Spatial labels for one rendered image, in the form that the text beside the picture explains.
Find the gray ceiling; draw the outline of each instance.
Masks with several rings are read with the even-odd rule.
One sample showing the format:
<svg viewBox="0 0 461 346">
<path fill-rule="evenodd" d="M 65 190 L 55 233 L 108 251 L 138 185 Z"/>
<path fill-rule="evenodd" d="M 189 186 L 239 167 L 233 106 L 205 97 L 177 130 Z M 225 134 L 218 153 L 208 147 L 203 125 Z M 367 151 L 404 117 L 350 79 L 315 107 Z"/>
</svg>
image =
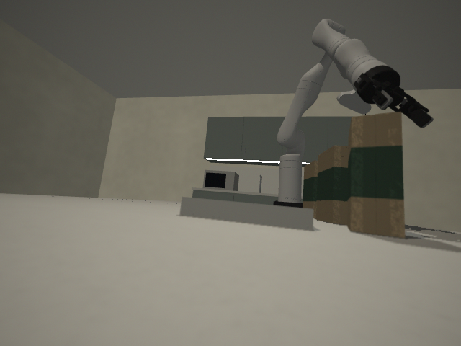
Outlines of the gray ceiling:
<svg viewBox="0 0 461 346">
<path fill-rule="evenodd" d="M 115 97 L 287 94 L 324 18 L 401 87 L 461 89 L 458 1 L 2 0 L 0 19 Z M 351 90 L 334 64 L 322 92 Z"/>
</svg>

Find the gray platform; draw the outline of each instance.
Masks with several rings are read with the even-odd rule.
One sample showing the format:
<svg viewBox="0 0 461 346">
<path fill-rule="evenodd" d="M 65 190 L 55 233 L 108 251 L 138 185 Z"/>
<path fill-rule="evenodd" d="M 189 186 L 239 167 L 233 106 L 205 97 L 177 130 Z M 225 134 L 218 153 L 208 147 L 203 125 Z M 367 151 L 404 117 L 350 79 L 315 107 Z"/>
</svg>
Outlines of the gray platform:
<svg viewBox="0 0 461 346">
<path fill-rule="evenodd" d="M 256 203 L 183 197 L 181 216 L 313 231 L 314 210 Z"/>
</svg>

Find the black microwave window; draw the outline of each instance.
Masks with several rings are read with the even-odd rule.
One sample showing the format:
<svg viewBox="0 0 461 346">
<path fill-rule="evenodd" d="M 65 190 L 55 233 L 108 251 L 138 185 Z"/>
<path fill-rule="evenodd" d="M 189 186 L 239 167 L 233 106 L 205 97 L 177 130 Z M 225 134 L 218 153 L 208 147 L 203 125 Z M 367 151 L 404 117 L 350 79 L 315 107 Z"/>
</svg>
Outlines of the black microwave window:
<svg viewBox="0 0 461 346">
<path fill-rule="evenodd" d="M 207 173 L 205 178 L 205 187 L 225 188 L 226 173 Z"/>
</svg>

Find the floor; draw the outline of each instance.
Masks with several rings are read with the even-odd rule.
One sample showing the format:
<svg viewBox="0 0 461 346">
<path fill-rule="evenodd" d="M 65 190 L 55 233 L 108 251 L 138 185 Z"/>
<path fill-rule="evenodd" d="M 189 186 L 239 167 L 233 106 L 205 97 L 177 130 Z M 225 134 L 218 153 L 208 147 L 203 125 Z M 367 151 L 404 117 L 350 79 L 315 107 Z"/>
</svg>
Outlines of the floor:
<svg viewBox="0 0 461 346">
<path fill-rule="evenodd" d="M 0 194 L 0 345 L 461 345 L 461 234 Z"/>
</svg>

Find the side wall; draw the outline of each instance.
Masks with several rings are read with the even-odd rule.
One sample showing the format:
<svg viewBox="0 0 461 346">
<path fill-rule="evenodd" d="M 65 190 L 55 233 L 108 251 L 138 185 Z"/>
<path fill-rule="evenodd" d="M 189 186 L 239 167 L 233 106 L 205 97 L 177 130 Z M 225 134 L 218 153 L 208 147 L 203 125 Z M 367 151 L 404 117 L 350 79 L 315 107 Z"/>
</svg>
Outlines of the side wall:
<svg viewBox="0 0 461 346">
<path fill-rule="evenodd" d="M 114 107 L 0 21 L 0 193 L 97 197 Z"/>
<path fill-rule="evenodd" d="M 403 118 L 405 223 L 461 231 L 461 89 L 407 91 L 434 122 L 419 128 Z M 338 93 L 321 93 L 304 116 L 355 116 Z M 204 158 L 208 117 L 279 117 L 294 94 L 117 99 L 99 196 L 180 202 L 202 187 L 206 169 L 235 171 L 240 191 L 278 194 L 278 168 L 211 164 Z M 369 114 L 382 111 L 375 105 Z"/>
</svg>

